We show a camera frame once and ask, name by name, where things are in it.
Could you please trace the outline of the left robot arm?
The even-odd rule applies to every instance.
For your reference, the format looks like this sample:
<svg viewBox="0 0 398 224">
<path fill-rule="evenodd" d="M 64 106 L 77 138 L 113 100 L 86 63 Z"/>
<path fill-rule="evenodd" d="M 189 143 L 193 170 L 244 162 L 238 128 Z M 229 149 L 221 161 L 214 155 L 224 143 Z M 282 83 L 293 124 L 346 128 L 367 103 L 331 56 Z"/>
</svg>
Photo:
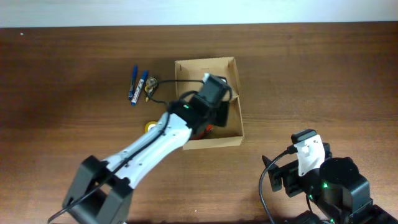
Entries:
<svg viewBox="0 0 398 224">
<path fill-rule="evenodd" d="M 167 103 L 155 126 L 122 151 L 103 160 L 87 157 L 51 223 L 69 213 L 78 223 L 126 223 L 139 182 L 166 156 L 208 125 L 225 127 L 232 89 L 225 77 L 206 73 L 202 87 Z"/>
</svg>

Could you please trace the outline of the yellow adhesive tape roll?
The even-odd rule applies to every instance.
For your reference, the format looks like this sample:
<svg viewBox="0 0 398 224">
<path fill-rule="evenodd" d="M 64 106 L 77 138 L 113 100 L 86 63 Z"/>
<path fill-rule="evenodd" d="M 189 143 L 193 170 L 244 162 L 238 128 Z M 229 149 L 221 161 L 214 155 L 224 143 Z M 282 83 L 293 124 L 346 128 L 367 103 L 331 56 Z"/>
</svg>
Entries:
<svg viewBox="0 0 398 224">
<path fill-rule="evenodd" d="M 156 121 L 149 121 L 144 128 L 144 132 L 148 133 L 152 128 L 156 127 L 157 122 Z"/>
</svg>

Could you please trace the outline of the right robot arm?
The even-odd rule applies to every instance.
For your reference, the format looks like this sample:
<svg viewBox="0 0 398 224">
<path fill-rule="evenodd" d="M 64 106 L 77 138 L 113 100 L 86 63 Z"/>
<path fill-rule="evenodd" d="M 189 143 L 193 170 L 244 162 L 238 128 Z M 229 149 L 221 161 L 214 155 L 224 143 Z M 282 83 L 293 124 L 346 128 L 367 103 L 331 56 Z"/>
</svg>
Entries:
<svg viewBox="0 0 398 224">
<path fill-rule="evenodd" d="M 304 193 L 307 203 L 314 203 L 329 223 L 396 224 L 396 218 L 373 203 L 370 184 L 353 160 L 332 157 L 327 142 L 323 143 L 323 148 L 324 163 L 303 176 L 299 176 L 298 161 L 279 167 L 262 156 L 272 190 L 284 188 L 288 197 Z"/>
</svg>

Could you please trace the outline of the orange red stapler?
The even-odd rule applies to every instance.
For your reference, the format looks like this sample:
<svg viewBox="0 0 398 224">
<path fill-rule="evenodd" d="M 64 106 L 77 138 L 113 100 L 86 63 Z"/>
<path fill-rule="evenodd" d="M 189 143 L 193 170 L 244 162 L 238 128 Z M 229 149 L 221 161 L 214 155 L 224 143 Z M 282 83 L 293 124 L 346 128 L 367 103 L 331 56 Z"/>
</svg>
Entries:
<svg viewBox="0 0 398 224">
<path fill-rule="evenodd" d="M 190 137 L 190 140 L 200 140 L 200 139 L 203 139 L 204 137 L 206 137 L 207 135 L 209 135 L 209 134 L 212 132 L 212 130 L 213 130 L 213 125 L 212 125 L 212 124 L 209 124 L 209 125 L 205 128 L 205 130 L 204 130 L 203 132 L 197 133 L 197 134 L 193 134 L 193 135 Z"/>
</svg>

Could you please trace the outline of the brown cardboard box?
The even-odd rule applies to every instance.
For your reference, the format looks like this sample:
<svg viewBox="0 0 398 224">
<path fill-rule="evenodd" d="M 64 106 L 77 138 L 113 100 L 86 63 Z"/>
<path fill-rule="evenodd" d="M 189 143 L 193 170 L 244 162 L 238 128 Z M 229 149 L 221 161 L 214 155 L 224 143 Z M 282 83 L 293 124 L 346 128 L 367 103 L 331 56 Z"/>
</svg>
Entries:
<svg viewBox="0 0 398 224">
<path fill-rule="evenodd" d="M 175 77 L 179 80 L 175 85 L 176 95 L 180 96 L 189 90 L 198 91 L 202 84 L 198 81 L 211 74 L 226 79 L 232 93 L 226 93 L 225 101 L 229 101 L 228 119 L 225 127 L 215 125 L 206 133 L 192 139 L 183 146 L 184 150 L 208 149 L 241 145 L 244 139 L 243 119 L 239 94 L 241 84 L 234 57 L 202 58 L 175 61 Z"/>
</svg>

